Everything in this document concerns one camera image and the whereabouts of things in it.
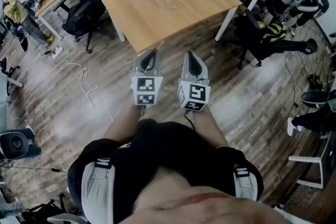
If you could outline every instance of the power strip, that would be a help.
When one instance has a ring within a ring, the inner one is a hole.
[[[56,47],[55,51],[53,51],[53,53],[52,53],[53,60],[55,60],[62,51],[63,51],[63,48],[61,46]]]

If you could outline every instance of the man in black shirt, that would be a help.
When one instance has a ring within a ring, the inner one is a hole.
[[[194,130],[139,121],[141,110],[130,99],[69,168],[69,191],[90,223],[287,223],[255,202],[262,177],[228,146],[208,107],[193,112]]]
[[[329,1],[328,0],[309,0],[312,1],[313,6],[319,6],[317,11],[315,12],[302,12],[298,10],[296,7],[291,9],[289,14],[291,17],[298,16],[299,14],[302,14],[301,17],[296,21],[296,23],[289,27],[290,33],[292,36],[295,36],[295,30],[298,26],[304,25],[306,22],[308,22],[310,19],[312,19],[316,14],[316,19],[321,17],[324,13],[327,12],[329,9]]]

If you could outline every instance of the wooden floor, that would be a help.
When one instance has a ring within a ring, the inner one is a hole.
[[[63,12],[60,16],[50,13],[48,21],[58,29],[65,18]],[[265,184],[262,201],[271,205],[283,198],[304,169],[304,166],[287,161],[287,157],[293,154],[309,156],[315,150],[318,137],[310,132],[293,137],[287,135],[287,118],[309,111],[305,106],[296,109],[292,105],[293,85],[285,68],[287,54],[273,55],[263,61],[262,67],[256,68],[256,60],[248,53],[250,63],[245,63],[239,71],[236,65],[240,51],[234,45],[217,47],[214,41],[221,20],[217,18],[198,25],[166,40],[161,46],[165,89],[158,105],[148,109],[145,117],[159,122],[188,124],[182,117],[176,91],[184,53],[188,50],[195,52],[208,66],[211,111],[230,146],[242,150],[259,168]],[[233,26],[229,26],[228,35],[232,30]],[[94,33],[93,53],[89,55],[83,47],[85,40],[75,43],[72,36],[63,30],[60,32],[65,41],[58,40],[53,47],[61,45],[65,50],[56,63],[68,59],[90,68],[88,82],[99,86],[90,94],[90,99],[100,110],[117,115],[130,94],[130,71],[136,57],[130,44],[119,42],[113,27],[106,24],[105,33]],[[308,38],[317,41],[319,50],[310,56],[301,54],[307,73],[316,73],[327,81],[329,57],[324,49],[327,41],[315,22],[298,29],[295,40]],[[95,109],[82,92],[77,77],[78,66],[64,63],[55,67],[52,60],[40,55],[34,44],[29,44],[26,53],[18,46],[18,41],[7,35],[0,51],[1,58],[7,57],[10,66],[21,66],[14,78],[24,84],[22,89],[11,88],[8,128],[25,126],[25,122],[14,118],[27,120],[42,149],[42,154],[33,159],[34,167],[67,170],[85,145],[102,137],[111,117]],[[300,103],[300,95],[308,88],[308,83],[301,72],[303,64],[298,52],[289,54],[288,67],[296,84],[295,101]],[[27,159],[17,161],[15,165],[31,167],[32,163]],[[12,193],[28,208],[66,193],[65,173],[35,171],[39,201],[32,170],[2,168],[2,175]]]

